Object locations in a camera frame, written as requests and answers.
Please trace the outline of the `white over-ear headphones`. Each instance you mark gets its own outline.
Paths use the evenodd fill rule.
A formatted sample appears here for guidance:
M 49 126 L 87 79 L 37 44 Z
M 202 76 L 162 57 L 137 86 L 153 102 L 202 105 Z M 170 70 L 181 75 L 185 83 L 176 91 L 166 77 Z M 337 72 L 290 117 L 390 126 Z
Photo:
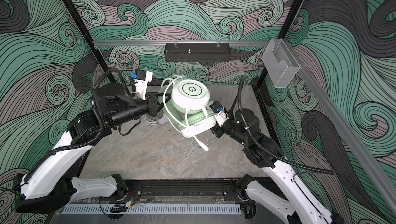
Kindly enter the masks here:
M 169 122 L 166 116 L 163 116 L 162 118 L 158 118 L 158 117 L 151 117 L 147 114 L 144 116 L 144 120 L 152 126 L 163 125 Z

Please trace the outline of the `green over-ear headphones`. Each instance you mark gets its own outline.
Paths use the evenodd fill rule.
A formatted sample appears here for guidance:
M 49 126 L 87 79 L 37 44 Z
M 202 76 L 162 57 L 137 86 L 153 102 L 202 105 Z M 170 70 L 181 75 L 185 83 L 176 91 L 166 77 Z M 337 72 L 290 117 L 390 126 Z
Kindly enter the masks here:
M 176 131 L 191 138 L 213 128 L 217 121 L 208 107 L 210 92 L 201 82 L 174 76 L 165 79 L 159 93 L 161 109 Z

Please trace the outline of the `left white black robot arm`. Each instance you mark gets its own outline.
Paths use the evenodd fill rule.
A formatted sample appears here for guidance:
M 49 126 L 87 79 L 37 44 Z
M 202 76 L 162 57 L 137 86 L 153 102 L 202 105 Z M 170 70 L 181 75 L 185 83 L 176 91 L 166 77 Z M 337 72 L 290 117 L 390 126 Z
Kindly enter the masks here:
M 95 85 L 92 109 L 76 116 L 55 147 L 40 159 L 27 174 L 17 176 L 15 186 L 21 195 L 15 202 L 17 213 L 46 214 L 68 203 L 102 197 L 121 200 L 127 186 L 120 175 L 103 179 L 81 179 L 70 176 L 73 165 L 113 129 L 149 114 L 156 116 L 159 103 L 156 94 L 141 92 L 137 96 L 124 84 Z

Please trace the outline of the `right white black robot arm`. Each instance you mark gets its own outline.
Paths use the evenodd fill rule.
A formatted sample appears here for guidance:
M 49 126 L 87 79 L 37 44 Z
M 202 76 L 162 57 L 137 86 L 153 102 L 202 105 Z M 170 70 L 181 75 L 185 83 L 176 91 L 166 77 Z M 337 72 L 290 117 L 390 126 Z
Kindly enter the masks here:
M 305 184 L 291 165 L 279 160 L 282 150 L 274 140 L 261 133 L 259 118 L 250 109 L 235 115 L 224 107 L 214 107 L 217 121 L 212 131 L 216 136 L 228 135 L 243 145 L 250 162 L 262 169 L 282 191 L 280 197 L 249 175 L 237 182 L 238 196 L 255 201 L 276 215 L 285 224 L 343 224 L 343 217 L 327 209 Z

